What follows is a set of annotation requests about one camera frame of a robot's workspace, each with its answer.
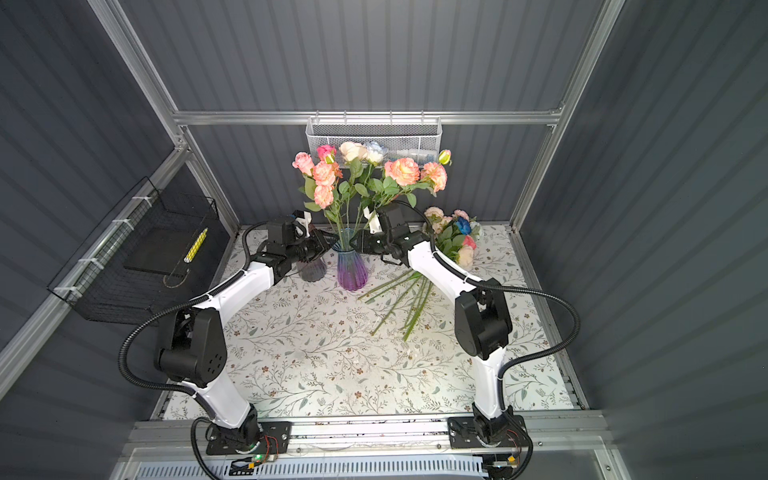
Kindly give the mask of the blue purple glass vase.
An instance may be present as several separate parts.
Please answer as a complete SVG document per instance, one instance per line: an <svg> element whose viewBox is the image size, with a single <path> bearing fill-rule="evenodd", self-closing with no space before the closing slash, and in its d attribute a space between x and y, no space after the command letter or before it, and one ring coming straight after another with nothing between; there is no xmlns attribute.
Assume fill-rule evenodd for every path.
<svg viewBox="0 0 768 480"><path fill-rule="evenodd" d="M337 281L347 291L358 291L368 282L368 271L359 252L354 249L354 230L345 228L333 246L337 254Z"/></svg>

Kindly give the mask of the peach spray rose branch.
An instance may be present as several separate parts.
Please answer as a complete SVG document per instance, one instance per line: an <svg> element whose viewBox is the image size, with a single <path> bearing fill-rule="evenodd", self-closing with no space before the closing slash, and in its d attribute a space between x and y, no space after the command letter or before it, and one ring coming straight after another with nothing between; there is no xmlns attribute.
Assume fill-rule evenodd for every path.
<svg viewBox="0 0 768 480"><path fill-rule="evenodd" d="M362 214L365 207L377 211L394 200L403 200L415 207L417 190L426 190L436 196L447 186L446 167L451 163L452 153L448 149L440 151L436 161L425 164L410 157L385 161L364 177L369 197L362 200Z"/></svg>

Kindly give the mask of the pink cream spray rose stem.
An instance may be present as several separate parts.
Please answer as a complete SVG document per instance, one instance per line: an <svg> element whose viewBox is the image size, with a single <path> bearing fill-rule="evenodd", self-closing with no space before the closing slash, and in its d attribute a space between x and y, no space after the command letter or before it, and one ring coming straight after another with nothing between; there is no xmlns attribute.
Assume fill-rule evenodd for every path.
<svg viewBox="0 0 768 480"><path fill-rule="evenodd" d="M292 167L304 178L301 192L308 199L308 202L304 203L305 209L311 213L322 213L339 236L343 230L338 193L338 186L342 181L339 163L335 161L328 164L320 161L319 158L315 161L310 153L299 152L294 157Z"/></svg>

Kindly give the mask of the white rose stem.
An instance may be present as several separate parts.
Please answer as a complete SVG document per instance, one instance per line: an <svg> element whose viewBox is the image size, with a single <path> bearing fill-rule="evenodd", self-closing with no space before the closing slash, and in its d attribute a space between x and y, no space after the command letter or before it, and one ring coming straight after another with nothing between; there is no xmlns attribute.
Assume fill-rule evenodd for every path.
<svg viewBox="0 0 768 480"><path fill-rule="evenodd" d="M380 165L387 153L387 150L376 141L366 142L366 161L371 165Z"/></svg>

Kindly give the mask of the hot pink rose stem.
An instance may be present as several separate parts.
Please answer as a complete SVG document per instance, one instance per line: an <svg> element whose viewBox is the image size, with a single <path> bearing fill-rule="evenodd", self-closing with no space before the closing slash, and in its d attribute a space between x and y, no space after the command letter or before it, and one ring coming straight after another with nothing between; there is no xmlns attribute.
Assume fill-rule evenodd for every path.
<svg viewBox="0 0 768 480"><path fill-rule="evenodd" d="M331 164L336 161L337 149L333 145L320 145L317 149L317 155L320 161Z"/></svg>

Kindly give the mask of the red glass vase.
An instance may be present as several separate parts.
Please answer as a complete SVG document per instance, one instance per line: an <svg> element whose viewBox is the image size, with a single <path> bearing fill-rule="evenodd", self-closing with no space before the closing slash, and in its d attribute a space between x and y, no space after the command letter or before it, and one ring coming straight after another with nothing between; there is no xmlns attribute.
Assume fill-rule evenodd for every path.
<svg viewBox="0 0 768 480"><path fill-rule="evenodd" d="M322 255L318 255L310 261L300 261L297 268L299 277L309 283L322 280L327 273L327 266Z"/></svg>

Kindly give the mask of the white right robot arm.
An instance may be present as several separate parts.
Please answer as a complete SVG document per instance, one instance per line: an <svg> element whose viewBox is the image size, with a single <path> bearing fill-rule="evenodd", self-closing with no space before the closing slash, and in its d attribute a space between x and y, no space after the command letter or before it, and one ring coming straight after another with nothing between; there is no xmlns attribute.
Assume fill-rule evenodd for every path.
<svg viewBox="0 0 768 480"><path fill-rule="evenodd" d="M510 410L503 400L499 379L512 321L499 283L468 273L437 247L431 231L412 231L392 205L375 215L379 228L365 227L352 235L352 248L367 255L388 257L421 274L454 302L454 334L472 358L475 396L474 431L484 445L501 441L510 429Z"/></svg>

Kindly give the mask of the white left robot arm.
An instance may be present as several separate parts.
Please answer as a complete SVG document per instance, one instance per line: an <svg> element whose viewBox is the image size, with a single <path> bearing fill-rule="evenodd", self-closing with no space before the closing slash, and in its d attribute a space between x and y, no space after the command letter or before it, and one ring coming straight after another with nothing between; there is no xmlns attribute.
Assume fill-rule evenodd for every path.
<svg viewBox="0 0 768 480"><path fill-rule="evenodd" d="M215 425L231 450L251 452L264 443L256 408L225 371L225 325L258 295L279 283L297 262L309 263L330 249L318 230L298 238L279 234L245 254L244 266L214 289L159 321L155 367L178 383Z"/></svg>

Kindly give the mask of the pile of artificial flowers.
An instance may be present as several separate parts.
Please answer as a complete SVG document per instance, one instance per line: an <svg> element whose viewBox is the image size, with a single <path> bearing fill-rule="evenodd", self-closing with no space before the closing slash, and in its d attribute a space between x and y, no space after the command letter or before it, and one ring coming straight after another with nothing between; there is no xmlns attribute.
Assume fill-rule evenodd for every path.
<svg viewBox="0 0 768 480"><path fill-rule="evenodd" d="M471 356L480 356L490 341L490 321L495 318L493 283L475 278L461 269L438 248L436 224L425 219L429 243L418 244L409 254L411 272L400 280L392 280L379 287L386 293L402 283L420 287L404 325L404 337L409 338L426 306L431 292L436 289L454 302L454 331L457 341Z"/></svg>

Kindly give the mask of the floral patterned table mat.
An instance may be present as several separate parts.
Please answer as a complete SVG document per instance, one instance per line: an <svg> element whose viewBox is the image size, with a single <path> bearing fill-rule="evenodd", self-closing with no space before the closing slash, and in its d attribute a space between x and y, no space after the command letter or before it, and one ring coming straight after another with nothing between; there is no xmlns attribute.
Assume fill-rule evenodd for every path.
<svg viewBox="0 0 768 480"><path fill-rule="evenodd" d="M482 226L471 271L503 284L524 284L504 225ZM420 287L404 283L365 296L405 273L364 256L368 283L348 292L336 280L337 255L324 256L314 283L286 276L236 314L224 332L225 371L261 417L460 413L474 399L472 359L454 337L453 301L433 290L408 340L404 325ZM507 358L548 347L530 297L507 295L513 332ZM505 376L515 410L576 408L557 357L514 367Z"/></svg>

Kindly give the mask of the yellow tool in basket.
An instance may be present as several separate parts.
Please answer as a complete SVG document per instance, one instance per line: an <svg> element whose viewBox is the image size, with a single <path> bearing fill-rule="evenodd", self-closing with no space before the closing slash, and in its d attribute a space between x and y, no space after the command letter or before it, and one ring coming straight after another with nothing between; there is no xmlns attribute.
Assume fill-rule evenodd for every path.
<svg viewBox="0 0 768 480"><path fill-rule="evenodd" d="M187 250L186 255L183 258L183 262L185 264L191 264L197 253L199 252L200 248L202 247L203 243L205 242L207 238L208 228L205 227L195 238L193 243L190 245L189 249Z"/></svg>

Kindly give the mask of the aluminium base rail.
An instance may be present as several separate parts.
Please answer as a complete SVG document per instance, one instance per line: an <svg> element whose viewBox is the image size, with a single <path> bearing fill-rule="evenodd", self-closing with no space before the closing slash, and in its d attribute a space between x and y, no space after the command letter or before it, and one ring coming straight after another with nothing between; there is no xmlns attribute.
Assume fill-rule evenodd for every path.
<svg viewBox="0 0 768 480"><path fill-rule="evenodd" d="M323 455L403 455L490 453L526 447L504 433L482 444L475 434L462 434L448 425L450 414L411 414L347 417L295 417L288 434L272 434L281 458ZM537 451L597 450L614 444L606 419L596 410L528 411L522 414ZM189 458L191 422L145 421L134 425L120 458Z"/></svg>

